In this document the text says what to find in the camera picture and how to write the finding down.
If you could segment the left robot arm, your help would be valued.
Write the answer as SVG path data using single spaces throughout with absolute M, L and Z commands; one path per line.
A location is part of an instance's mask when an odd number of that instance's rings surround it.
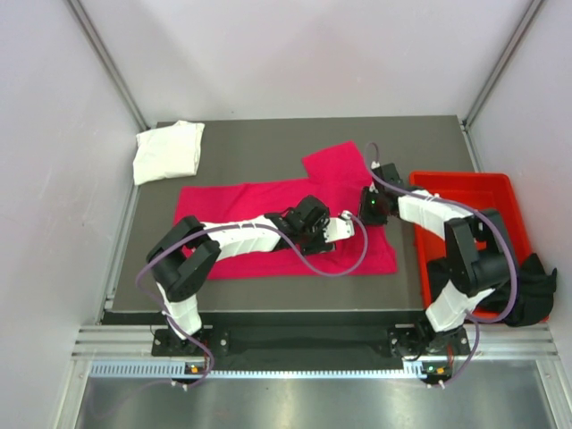
M 179 221 L 147 254 L 151 274 L 164 302 L 172 344 L 183 354 L 202 346 L 197 293 L 215 264 L 251 253 L 273 253 L 294 245 L 304 255 L 328 252 L 329 208 L 307 196 L 281 213 L 262 214 L 239 223 Z

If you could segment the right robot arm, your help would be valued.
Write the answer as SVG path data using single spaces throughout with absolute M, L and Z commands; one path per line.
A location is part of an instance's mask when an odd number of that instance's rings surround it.
M 450 342 L 475 308 L 501 285 L 510 285 L 505 308 L 495 317 L 476 320 L 495 323 L 513 309 L 517 298 L 514 249 L 501 214 L 440 198 L 424 189 L 408 190 L 380 183 L 361 191 L 359 219 L 366 225 L 385 225 L 391 216 L 429 231 L 444 241 L 449 279 L 438 298 L 425 310 L 427 325 L 417 331 L 419 347 L 430 354 Z

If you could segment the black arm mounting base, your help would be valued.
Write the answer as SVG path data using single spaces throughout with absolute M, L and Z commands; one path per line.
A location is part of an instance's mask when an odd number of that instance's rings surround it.
M 469 352 L 464 330 L 429 341 L 412 324 L 229 325 L 199 330 L 195 342 L 171 329 L 154 334 L 151 355 L 204 358 L 216 370 L 397 369 L 404 360 L 435 357 L 448 364 Z

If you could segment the pink t-shirt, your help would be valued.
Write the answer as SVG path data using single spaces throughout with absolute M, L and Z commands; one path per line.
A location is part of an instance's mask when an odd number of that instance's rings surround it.
M 230 223 L 253 219 L 266 213 L 285 211 L 302 198 L 321 200 L 331 215 L 348 210 L 358 214 L 360 194 L 372 183 L 364 159 L 353 142 L 328 147 L 302 158 L 306 178 L 232 186 L 181 188 L 173 224 L 188 215 L 203 223 Z M 365 259 L 350 275 L 385 275 L 398 271 L 395 250 L 382 226 L 367 226 Z M 357 227 L 354 237 L 336 242 L 332 252 L 307 257 L 316 268 L 339 273 L 358 261 L 363 250 L 363 234 Z M 273 253 L 252 253 L 217 262 L 208 280 L 246 279 L 270 276 L 317 275 L 288 247 Z

